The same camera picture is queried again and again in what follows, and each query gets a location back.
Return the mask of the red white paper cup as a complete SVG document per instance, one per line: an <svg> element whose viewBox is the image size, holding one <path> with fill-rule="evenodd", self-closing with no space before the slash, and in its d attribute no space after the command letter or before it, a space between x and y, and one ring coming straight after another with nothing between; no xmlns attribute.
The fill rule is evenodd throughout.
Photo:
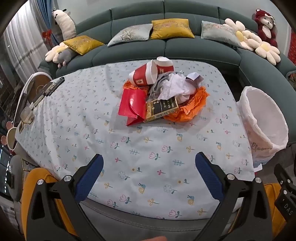
<svg viewBox="0 0 296 241"><path fill-rule="evenodd" d="M129 81L134 86L153 85L158 78L158 69L154 60L145 63L143 66L129 73Z"/></svg>

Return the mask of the white paper towel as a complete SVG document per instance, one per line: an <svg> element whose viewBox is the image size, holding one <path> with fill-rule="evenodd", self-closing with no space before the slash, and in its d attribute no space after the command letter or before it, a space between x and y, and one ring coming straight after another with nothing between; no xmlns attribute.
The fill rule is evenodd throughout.
<svg viewBox="0 0 296 241"><path fill-rule="evenodd" d="M175 97L178 104L189 100L190 96L201 87L204 78L197 72L192 72L185 76L181 72L170 73L169 81L164 81L161 93L157 100L168 100Z"/></svg>

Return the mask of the white daisy pillow left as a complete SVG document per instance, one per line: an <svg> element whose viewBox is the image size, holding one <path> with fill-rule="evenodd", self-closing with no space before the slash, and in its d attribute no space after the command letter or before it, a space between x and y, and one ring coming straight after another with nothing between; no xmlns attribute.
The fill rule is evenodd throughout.
<svg viewBox="0 0 296 241"><path fill-rule="evenodd" d="M240 21L234 22L230 18L226 18L224 25L232 27L235 30L236 37L238 38L243 49L254 51L254 48L259 47L262 43L260 37L247 30L245 25Z"/></svg>

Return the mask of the orange plastic bag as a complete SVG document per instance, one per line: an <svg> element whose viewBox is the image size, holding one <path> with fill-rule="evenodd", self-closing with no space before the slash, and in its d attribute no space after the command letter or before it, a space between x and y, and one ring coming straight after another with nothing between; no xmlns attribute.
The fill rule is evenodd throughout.
<svg viewBox="0 0 296 241"><path fill-rule="evenodd" d="M142 87L136 87L133 86L130 81L126 81L126 83L123 85L124 89L141 89L143 90L147 96L150 90L149 86L142 86ZM179 110L175 113L166 115L162 118L174 121L174 122L188 122L192 120L205 106L206 104L206 98L209 96L209 94L206 92L206 89L204 87L198 88L194 94L192 94L188 101L178 104Z"/></svg>

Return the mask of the white daisy pillow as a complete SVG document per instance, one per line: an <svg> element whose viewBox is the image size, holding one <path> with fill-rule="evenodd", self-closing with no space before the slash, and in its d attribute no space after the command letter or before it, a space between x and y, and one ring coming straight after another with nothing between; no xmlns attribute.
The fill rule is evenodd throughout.
<svg viewBox="0 0 296 241"><path fill-rule="evenodd" d="M224 25L232 27L235 30L236 37L238 38L243 49L254 51L254 48L259 47L262 43L260 37L247 30L245 25L240 21L234 22L230 18L226 18Z"/></svg>
<svg viewBox="0 0 296 241"><path fill-rule="evenodd" d="M263 59L266 59L272 65L280 63L280 51L276 47L270 45L267 42L257 42L254 39L248 39L247 44L249 47L254 49L255 53Z"/></svg>

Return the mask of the white panda plush pillow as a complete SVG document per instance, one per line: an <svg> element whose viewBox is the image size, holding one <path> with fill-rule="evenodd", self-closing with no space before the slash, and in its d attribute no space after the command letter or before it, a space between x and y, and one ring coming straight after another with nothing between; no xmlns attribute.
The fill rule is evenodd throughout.
<svg viewBox="0 0 296 241"><path fill-rule="evenodd" d="M52 11L52 16L55 23L59 26L64 40L77 36L75 23L66 11L67 9L56 9Z"/></svg>

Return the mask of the grey drawstring pouch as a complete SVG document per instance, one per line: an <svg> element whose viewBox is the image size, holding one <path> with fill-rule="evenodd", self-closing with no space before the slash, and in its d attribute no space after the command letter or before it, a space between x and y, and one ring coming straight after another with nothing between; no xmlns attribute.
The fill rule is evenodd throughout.
<svg viewBox="0 0 296 241"><path fill-rule="evenodd" d="M170 79L170 73L160 74L156 82L152 85L152 87L149 90L147 101L153 101L155 99L158 99L161 93L161 87L163 86L164 81L169 81L169 79Z"/></svg>

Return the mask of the gold black cigarette box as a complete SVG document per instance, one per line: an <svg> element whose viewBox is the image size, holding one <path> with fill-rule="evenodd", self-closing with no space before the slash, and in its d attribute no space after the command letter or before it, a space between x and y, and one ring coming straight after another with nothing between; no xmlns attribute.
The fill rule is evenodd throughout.
<svg viewBox="0 0 296 241"><path fill-rule="evenodd" d="M154 121L178 110L179 106L175 97L168 100L149 101L146 103L145 122Z"/></svg>

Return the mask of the grey cushion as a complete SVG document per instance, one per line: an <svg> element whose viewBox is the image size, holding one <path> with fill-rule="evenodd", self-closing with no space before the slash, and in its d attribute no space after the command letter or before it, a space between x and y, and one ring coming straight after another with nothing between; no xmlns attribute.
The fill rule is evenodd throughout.
<svg viewBox="0 0 296 241"><path fill-rule="evenodd" d="M146 41L149 39L152 23L134 25L119 31L108 43L108 47L128 42Z"/></svg>
<svg viewBox="0 0 296 241"><path fill-rule="evenodd" d="M242 48L236 30L228 25L201 21L201 39L212 40Z"/></svg>

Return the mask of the blue curtain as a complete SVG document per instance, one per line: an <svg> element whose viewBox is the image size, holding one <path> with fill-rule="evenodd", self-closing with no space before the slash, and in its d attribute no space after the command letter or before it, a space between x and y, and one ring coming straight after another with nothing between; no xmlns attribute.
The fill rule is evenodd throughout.
<svg viewBox="0 0 296 241"><path fill-rule="evenodd" d="M52 1L36 0L36 3L46 26L42 37L47 44L57 45L58 41L52 32Z"/></svg>

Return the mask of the grey plush with flower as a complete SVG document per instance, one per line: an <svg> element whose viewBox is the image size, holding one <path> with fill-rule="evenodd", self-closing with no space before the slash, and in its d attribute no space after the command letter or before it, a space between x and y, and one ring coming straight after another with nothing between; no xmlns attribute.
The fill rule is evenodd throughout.
<svg viewBox="0 0 296 241"><path fill-rule="evenodd" d="M58 68L61 68L66 66L77 55L77 52L62 42L46 53L45 61L58 64Z"/></svg>

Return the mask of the grey cushion left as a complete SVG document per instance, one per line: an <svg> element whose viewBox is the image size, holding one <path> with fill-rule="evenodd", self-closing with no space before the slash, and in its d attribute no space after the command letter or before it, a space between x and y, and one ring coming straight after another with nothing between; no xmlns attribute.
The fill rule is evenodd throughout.
<svg viewBox="0 0 296 241"><path fill-rule="evenodd" d="M149 39L152 23L134 25L119 31L108 43L108 47L128 42L146 41Z"/></svg>

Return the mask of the white lined trash bin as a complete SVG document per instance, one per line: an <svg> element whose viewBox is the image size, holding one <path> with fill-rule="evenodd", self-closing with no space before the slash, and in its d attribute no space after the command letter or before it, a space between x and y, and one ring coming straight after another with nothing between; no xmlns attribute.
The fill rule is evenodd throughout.
<svg viewBox="0 0 296 241"><path fill-rule="evenodd" d="M253 166L265 165L287 147L288 126L276 102L262 90L246 86L236 102L250 144Z"/></svg>

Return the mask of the white daisy pillow right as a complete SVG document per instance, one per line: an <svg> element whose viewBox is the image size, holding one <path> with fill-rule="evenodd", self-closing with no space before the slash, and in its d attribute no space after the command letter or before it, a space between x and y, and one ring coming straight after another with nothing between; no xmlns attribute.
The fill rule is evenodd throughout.
<svg viewBox="0 0 296 241"><path fill-rule="evenodd" d="M257 42L254 39L248 39L247 44L249 47L254 49L255 53L263 59L266 59L272 65L280 63L280 51L276 47L270 45L267 42Z"/></svg>

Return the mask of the red paper envelope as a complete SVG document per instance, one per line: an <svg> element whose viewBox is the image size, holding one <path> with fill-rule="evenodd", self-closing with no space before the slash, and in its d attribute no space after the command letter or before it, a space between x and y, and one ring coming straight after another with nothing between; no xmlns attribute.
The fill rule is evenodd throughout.
<svg viewBox="0 0 296 241"><path fill-rule="evenodd" d="M118 115L127 117L127 126L145 121L147 94L141 89L124 89Z"/></svg>

